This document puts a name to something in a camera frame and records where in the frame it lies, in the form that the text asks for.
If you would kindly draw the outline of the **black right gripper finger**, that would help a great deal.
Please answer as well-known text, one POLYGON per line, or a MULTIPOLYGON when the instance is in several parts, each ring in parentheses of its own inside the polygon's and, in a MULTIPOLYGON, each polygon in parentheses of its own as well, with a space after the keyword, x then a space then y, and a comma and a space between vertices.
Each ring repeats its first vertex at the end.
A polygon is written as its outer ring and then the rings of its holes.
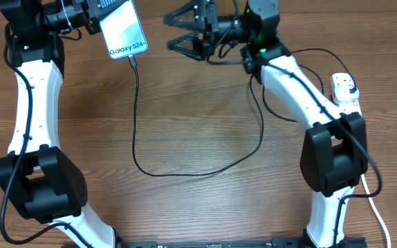
POLYGON ((203 41, 198 32, 191 32, 167 42, 169 50, 183 54, 196 61, 203 61, 203 41))
POLYGON ((204 3, 203 0, 191 0, 178 10, 167 13, 164 23, 170 26, 192 30, 204 31, 204 3))

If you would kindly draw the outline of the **Samsung Galaxy smartphone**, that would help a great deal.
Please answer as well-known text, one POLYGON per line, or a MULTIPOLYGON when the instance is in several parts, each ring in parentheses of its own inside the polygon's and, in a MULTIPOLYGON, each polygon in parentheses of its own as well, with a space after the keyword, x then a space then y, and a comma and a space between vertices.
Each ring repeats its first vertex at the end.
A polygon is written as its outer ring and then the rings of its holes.
POLYGON ((100 21, 111 59, 121 59, 147 51, 148 44, 133 1, 125 1, 100 21))

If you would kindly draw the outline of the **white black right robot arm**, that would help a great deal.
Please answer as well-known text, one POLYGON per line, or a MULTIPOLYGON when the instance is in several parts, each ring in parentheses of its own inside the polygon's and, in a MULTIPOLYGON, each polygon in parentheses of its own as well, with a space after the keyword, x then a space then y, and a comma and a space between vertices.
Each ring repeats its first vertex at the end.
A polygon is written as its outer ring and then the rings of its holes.
POLYGON ((300 238, 273 238, 273 247, 365 247, 343 232, 347 201, 367 171, 366 127, 360 114, 344 113, 301 71, 277 35, 277 1, 249 0, 243 14, 221 16, 214 1, 196 0, 165 15, 167 25, 188 30, 168 48, 197 61, 216 47, 239 42, 241 64, 275 93, 304 131, 300 169, 313 191, 308 225, 300 238))

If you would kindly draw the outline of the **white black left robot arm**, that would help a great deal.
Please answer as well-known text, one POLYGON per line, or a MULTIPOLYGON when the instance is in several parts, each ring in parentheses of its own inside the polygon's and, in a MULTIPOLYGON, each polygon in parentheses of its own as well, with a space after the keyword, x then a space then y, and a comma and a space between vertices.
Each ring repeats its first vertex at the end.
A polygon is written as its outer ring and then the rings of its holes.
POLYGON ((88 204, 81 170, 62 152, 58 134, 59 92, 63 85, 63 42, 71 31, 100 31, 100 22, 120 1, 0 0, 7 19, 3 58, 15 73, 17 116, 6 156, 0 158, 4 192, 0 232, 7 236, 5 214, 12 205, 46 231, 59 229, 78 247, 122 247, 117 231, 88 204))

